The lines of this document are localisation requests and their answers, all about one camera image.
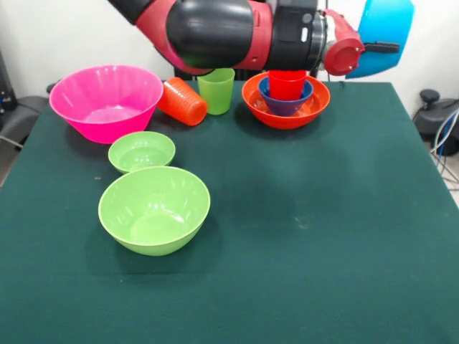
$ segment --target plastic cup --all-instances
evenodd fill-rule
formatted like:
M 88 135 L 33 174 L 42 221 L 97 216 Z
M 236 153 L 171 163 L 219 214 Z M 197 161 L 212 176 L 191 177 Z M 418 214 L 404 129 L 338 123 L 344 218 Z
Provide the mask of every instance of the plastic cup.
M 264 78 L 258 85 L 260 93 L 266 102 L 266 105 L 272 113 L 277 116 L 291 116 L 301 109 L 303 104 L 311 97 L 314 92 L 313 86 L 309 81 L 305 81 L 303 84 L 303 90 L 301 98 L 298 100 L 277 100 L 269 96 L 269 80 Z
M 270 97 L 289 101 L 301 98 L 308 73 L 305 70 L 270 70 L 268 77 L 270 81 Z
M 173 77 L 164 83 L 164 94 L 158 108 L 189 126 L 200 124 L 207 114 L 204 99 L 179 77 Z
M 231 106 L 235 70 L 223 68 L 198 77 L 199 93 L 207 102 L 210 115 L 222 115 Z

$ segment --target large green bowl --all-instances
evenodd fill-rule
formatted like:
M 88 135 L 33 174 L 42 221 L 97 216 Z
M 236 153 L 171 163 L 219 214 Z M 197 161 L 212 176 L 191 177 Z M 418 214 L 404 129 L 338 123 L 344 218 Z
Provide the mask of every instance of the large green bowl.
M 167 166 L 175 156 L 174 142 L 152 131 L 141 131 L 119 138 L 108 150 L 108 160 L 121 173 L 145 167 Z
M 120 177 L 105 190 L 99 220 L 124 247 L 164 256 L 193 239 L 209 209 L 209 190 L 193 173 L 150 167 Z

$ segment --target bowl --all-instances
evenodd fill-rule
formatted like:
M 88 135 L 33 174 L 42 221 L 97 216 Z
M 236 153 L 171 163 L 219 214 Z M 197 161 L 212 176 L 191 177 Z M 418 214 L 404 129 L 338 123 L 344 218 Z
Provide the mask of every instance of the bowl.
M 120 177 L 105 190 L 99 220 L 127 249 L 164 256 L 193 239 L 209 210 L 209 191 L 193 173 L 150 167 Z
M 267 72 L 261 73 L 246 81 L 242 88 L 242 97 L 252 114 L 260 122 L 271 128 L 281 130 L 300 128 L 315 120 L 330 103 L 331 96 L 328 88 L 316 78 L 308 76 L 307 81 L 312 84 L 314 89 L 313 95 L 292 116 L 273 115 L 258 90 L 260 81 L 267 75 Z
M 145 130 L 162 95 L 163 83 L 152 72 L 107 65 L 65 77 L 53 87 L 49 103 L 85 138 L 110 144 Z
M 300 110 L 306 100 L 313 94 L 313 86 L 309 81 L 305 81 L 301 97 L 297 100 L 278 100 L 270 97 L 270 81 L 267 77 L 263 78 L 258 85 L 258 89 L 269 107 L 270 111 L 277 116 L 291 116 Z
M 174 142 L 163 134 L 151 131 L 123 136 L 108 150 L 108 160 L 121 173 L 152 166 L 167 166 L 174 156 Z

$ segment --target pink bowl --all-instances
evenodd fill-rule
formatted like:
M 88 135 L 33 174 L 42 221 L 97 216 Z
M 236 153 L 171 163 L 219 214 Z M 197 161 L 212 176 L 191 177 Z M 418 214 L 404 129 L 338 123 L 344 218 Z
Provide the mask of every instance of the pink bowl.
M 109 65 L 62 79 L 53 87 L 49 103 L 85 138 L 110 144 L 145 130 L 162 95 L 163 83 L 152 72 Z

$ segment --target white wall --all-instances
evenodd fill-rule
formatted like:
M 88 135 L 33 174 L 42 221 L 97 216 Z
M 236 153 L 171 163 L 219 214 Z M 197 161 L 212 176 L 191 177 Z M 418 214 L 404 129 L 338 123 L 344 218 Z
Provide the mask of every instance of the white wall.
M 393 82 L 413 113 L 426 87 L 457 97 L 458 0 L 412 0 L 416 17 L 399 67 L 365 81 Z M 358 27 L 365 0 L 330 0 Z M 77 69 L 105 63 L 149 68 L 171 76 L 171 66 L 106 0 L 0 0 L 0 47 L 18 96 L 44 88 Z

